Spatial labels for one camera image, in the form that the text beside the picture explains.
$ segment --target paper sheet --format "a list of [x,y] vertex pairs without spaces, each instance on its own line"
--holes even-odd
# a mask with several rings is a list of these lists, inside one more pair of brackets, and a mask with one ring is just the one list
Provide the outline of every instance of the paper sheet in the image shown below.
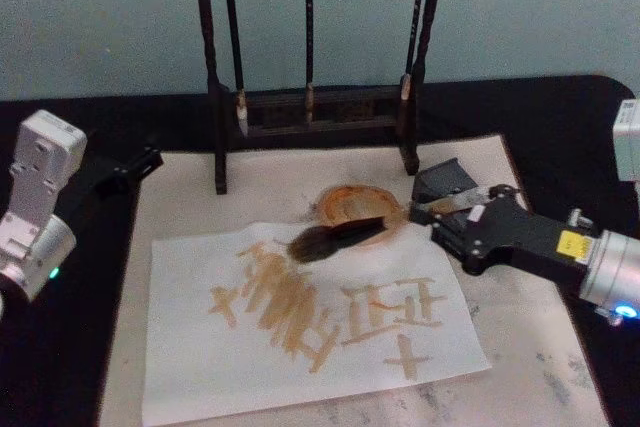
[[[280,317],[279,328],[266,322],[278,287],[271,285],[261,299],[260,266],[265,255],[283,255],[282,243],[304,227],[259,223],[235,233],[154,241],[145,425],[392,389],[490,367],[444,251],[429,240],[430,228],[418,225],[407,225],[389,242],[304,266],[287,264],[293,273],[287,278],[302,279],[304,295],[292,314]],[[246,312],[250,304],[257,308]],[[303,311],[311,321],[293,342],[297,330],[291,326],[305,325]]]

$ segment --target brush handle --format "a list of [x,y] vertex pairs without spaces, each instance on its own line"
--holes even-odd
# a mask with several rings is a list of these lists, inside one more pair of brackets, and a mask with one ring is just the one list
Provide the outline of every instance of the brush handle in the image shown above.
[[384,217],[352,220],[331,229],[331,239],[338,249],[351,247],[387,230]]

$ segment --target wall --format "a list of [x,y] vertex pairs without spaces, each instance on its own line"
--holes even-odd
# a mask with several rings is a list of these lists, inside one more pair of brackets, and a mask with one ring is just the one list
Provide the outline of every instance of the wall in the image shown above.
[[[316,0],[316,83],[396,83],[413,0]],[[249,90],[304,85],[304,0],[238,0]],[[220,76],[233,87],[224,0]],[[427,81],[601,73],[640,92],[640,0],[440,0]],[[197,0],[0,0],[0,98],[205,90]]]

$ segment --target blue led light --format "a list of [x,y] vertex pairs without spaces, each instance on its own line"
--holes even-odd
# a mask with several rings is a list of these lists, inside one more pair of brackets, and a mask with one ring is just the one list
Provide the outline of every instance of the blue led light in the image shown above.
[[638,316],[638,311],[628,305],[619,305],[618,307],[616,307],[616,314],[620,314],[623,317],[633,319],[634,317]]

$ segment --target silver cylindrical joint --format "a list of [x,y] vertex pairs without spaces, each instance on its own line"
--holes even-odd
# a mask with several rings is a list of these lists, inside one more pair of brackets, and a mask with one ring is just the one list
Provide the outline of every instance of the silver cylindrical joint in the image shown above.
[[20,262],[7,262],[1,272],[32,301],[47,283],[51,271],[64,262],[75,245],[71,229],[52,215],[27,257]]
[[597,241],[580,298],[607,311],[640,312],[640,241],[605,230]]

